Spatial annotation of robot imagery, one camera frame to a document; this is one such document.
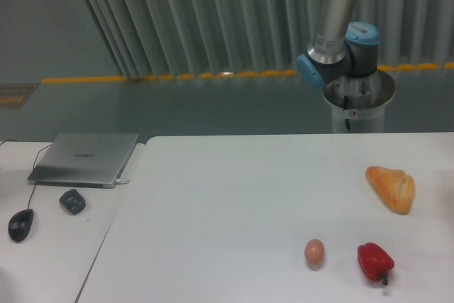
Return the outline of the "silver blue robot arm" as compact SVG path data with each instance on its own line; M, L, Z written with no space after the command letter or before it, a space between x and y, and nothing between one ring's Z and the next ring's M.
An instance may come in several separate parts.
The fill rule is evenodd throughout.
M311 87L376 71L379 33L371 24L350 22L355 1L322 1L315 34L297 58L297 70Z

